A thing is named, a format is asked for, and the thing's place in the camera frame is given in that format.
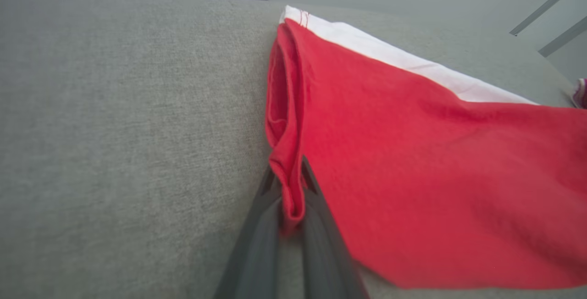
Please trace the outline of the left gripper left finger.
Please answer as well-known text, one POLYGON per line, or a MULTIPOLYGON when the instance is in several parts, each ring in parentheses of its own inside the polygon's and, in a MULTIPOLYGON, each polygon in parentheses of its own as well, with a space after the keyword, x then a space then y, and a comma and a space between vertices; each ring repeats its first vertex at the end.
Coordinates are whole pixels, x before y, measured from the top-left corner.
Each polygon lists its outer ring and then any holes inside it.
POLYGON ((282 194, 267 167, 229 256, 215 299, 275 299, 282 194))

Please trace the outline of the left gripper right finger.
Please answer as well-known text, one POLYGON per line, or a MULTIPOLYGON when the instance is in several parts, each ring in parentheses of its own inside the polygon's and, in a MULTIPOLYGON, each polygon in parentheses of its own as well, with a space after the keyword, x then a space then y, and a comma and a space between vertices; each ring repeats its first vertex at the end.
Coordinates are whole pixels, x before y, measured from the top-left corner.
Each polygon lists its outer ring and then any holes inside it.
POLYGON ((354 260, 305 156, 300 169, 306 184, 302 225, 305 297, 368 299, 354 260))

